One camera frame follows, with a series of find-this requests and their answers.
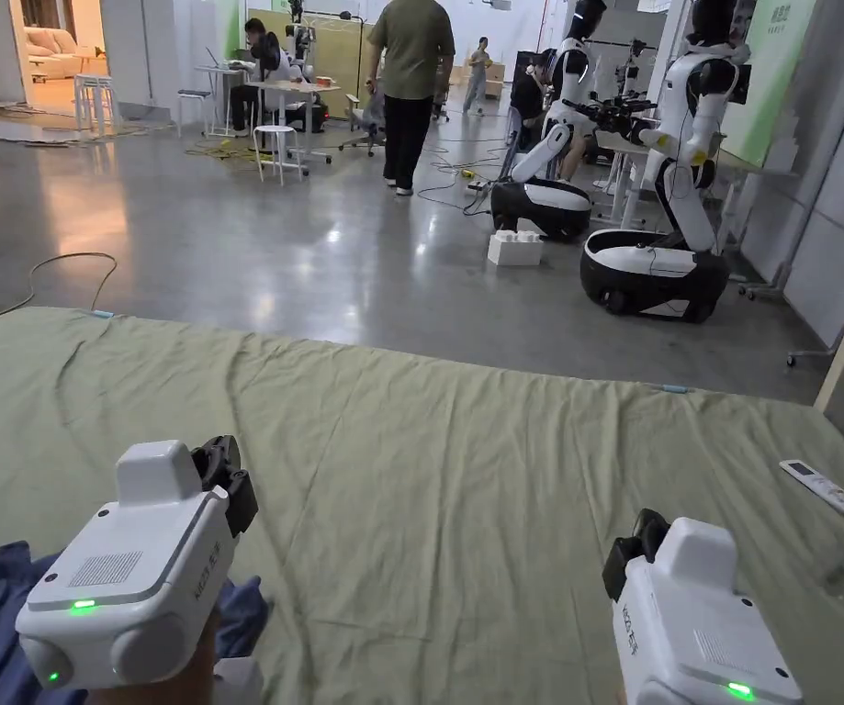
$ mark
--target doorway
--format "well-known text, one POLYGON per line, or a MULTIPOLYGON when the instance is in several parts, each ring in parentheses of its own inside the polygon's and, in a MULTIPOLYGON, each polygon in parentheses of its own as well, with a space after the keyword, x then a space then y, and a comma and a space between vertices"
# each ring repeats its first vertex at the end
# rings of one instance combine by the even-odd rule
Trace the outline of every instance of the doorway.
POLYGON ((30 83, 27 102, 49 113, 74 115, 73 80, 79 73, 108 75, 102 0, 21 0, 30 83))

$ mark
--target sofa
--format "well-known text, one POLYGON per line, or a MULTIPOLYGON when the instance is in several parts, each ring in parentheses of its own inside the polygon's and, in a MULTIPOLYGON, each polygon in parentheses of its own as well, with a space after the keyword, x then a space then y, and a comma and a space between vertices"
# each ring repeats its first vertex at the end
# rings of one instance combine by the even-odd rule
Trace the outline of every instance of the sofa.
POLYGON ((26 28, 30 68, 47 78, 72 78, 82 71, 82 58, 95 56, 95 47, 80 47, 64 29, 26 28))

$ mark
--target person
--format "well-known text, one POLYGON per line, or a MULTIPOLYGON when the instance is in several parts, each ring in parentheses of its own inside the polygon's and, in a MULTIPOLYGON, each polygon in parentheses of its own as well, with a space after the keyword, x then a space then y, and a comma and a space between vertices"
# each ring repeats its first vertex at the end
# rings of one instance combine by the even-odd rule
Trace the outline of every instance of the person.
POLYGON ((538 54, 526 73, 512 82, 510 107, 515 108, 523 120, 518 148, 524 151, 531 150, 542 136, 542 125, 546 118, 543 96, 549 79, 547 67, 554 54, 554 49, 546 49, 538 54))
POLYGON ((399 196, 412 195, 412 177, 428 133, 440 57, 454 63, 451 18, 435 0, 391 0, 369 37, 370 92, 377 90, 382 50, 386 66, 382 91, 386 113, 386 165, 383 179, 399 196))
MULTIPOLYGON (((291 66, 288 54, 281 49, 274 32, 267 32, 264 23, 258 17, 252 17, 244 26, 246 41, 252 48, 255 62, 242 62, 242 67, 255 81, 300 81, 301 71, 297 66, 291 66)), ((246 112, 255 114, 258 110, 259 89, 254 85, 235 85, 229 91, 231 103, 232 129, 237 138, 249 134, 246 128, 246 112)), ((270 92, 265 92, 264 109, 275 112, 278 102, 270 92)))
POLYGON ((484 115, 484 95, 487 92, 487 70, 493 62, 490 54, 487 53, 487 37, 479 38, 479 43, 470 54, 467 65, 470 67, 470 78, 467 80, 467 95, 464 97, 464 109, 461 111, 467 114, 470 107, 477 103, 477 115, 484 115))

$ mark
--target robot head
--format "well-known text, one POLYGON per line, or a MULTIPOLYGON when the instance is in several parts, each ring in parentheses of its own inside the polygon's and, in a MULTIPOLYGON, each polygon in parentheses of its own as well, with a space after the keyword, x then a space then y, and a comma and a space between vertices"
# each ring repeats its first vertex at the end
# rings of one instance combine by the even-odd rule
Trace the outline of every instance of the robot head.
POLYGON ((742 43, 747 23, 757 0, 694 0, 692 3, 692 34, 687 38, 693 45, 742 43))
POLYGON ((604 0, 578 0, 575 3, 575 14, 568 29, 569 39, 587 39, 602 23, 602 15, 608 9, 604 0))

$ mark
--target person sitting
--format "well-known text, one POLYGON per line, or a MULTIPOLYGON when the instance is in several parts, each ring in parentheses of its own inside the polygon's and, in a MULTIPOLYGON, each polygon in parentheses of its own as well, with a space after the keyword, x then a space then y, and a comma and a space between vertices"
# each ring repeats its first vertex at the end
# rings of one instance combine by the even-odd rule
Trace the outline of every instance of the person sitting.
POLYGON ((515 108, 523 120, 518 144, 522 151, 531 150, 542 138, 542 126, 546 119, 543 96, 551 74, 548 64, 552 51, 545 50, 536 56, 526 73, 512 83, 510 107, 515 108))
MULTIPOLYGON (((264 23, 252 17, 244 26, 246 41, 252 48, 255 62, 243 62, 244 69, 254 81, 300 81, 301 71, 291 66, 288 54, 281 49, 274 32, 266 32, 264 23)), ((254 85, 236 85, 229 92, 232 113, 232 129, 241 138, 249 133, 246 128, 246 111, 254 114, 258 110, 259 88, 254 85)), ((264 109, 276 112, 279 104, 275 97, 265 92, 264 109)))

